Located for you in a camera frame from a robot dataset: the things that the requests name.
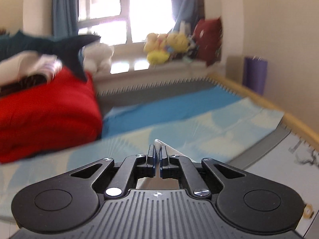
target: shark plush toy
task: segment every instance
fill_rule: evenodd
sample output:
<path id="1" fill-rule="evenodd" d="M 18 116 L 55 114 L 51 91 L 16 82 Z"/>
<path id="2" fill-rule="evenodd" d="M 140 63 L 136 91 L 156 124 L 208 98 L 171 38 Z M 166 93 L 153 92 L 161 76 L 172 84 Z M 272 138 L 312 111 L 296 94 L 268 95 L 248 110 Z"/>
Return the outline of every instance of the shark plush toy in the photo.
<path id="1" fill-rule="evenodd" d="M 79 61 L 79 51 L 82 47 L 98 41 L 100 36 L 78 35 L 57 41 L 32 37 L 18 31 L 12 37 L 0 40 L 0 62 L 23 51 L 36 51 L 39 54 L 56 55 L 69 68 L 74 76 L 87 81 L 82 64 Z"/>

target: purple yoga mat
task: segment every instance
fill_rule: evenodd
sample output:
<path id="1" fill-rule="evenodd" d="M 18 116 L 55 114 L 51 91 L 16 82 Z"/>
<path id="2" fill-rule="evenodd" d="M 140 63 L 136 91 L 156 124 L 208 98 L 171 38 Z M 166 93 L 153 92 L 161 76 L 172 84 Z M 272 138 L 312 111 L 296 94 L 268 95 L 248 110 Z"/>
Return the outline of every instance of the purple yoga mat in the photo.
<path id="1" fill-rule="evenodd" d="M 263 95 L 268 62 L 258 57 L 245 57 L 242 84 Z"/>

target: red cushion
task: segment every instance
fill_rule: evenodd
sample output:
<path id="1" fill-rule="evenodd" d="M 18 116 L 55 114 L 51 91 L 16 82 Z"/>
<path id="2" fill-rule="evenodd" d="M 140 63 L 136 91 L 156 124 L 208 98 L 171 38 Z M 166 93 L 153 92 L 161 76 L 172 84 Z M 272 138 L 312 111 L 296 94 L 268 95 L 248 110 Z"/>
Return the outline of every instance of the red cushion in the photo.
<path id="1" fill-rule="evenodd" d="M 219 59 L 221 47 L 221 19 L 200 20 L 194 30 L 193 38 L 199 46 L 197 58 L 206 61 L 207 65 Z"/>
<path id="2" fill-rule="evenodd" d="M 0 99 L 0 162 L 89 143 L 101 130 L 91 76 L 84 83 L 63 68 L 49 84 Z"/>

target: red blanket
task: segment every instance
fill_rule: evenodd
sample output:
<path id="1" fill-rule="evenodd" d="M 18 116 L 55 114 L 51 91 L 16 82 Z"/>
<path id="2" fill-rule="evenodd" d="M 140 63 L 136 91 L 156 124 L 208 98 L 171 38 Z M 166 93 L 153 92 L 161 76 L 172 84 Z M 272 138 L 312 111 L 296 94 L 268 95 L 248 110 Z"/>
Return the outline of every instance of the red blanket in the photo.
<path id="1" fill-rule="evenodd" d="M 89 143 L 101 130 L 92 78 L 84 83 L 63 68 L 48 85 L 0 99 L 0 162 Z"/>

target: floor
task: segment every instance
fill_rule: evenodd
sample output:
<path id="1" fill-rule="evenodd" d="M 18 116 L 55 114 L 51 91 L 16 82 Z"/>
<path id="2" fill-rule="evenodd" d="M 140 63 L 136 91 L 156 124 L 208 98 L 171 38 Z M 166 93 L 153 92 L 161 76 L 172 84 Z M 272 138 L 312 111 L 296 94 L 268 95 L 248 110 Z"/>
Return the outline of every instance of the floor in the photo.
<path id="1" fill-rule="evenodd" d="M 14 222 L 0 221 L 0 239 L 8 239 L 18 230 L 19 228 Z"/>

